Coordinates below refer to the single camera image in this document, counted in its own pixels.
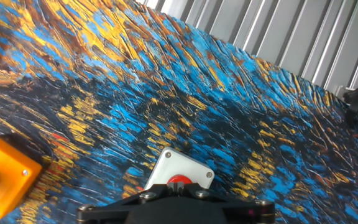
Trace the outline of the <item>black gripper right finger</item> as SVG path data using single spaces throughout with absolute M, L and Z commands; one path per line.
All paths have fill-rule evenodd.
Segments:
M 179 208 L 195 223 L 275 223 L 275 203 L 243 201 L 220 195 L 197 183 L 176 184 Z

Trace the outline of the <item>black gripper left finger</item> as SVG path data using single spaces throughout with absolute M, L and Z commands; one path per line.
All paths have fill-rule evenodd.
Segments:
M 109 205 L 81 205 L 76 210 L 76 224 L 124 223 L 129 213 L 141 205 L 174 195 L 174 183 L 155 184 L 150 189 Z

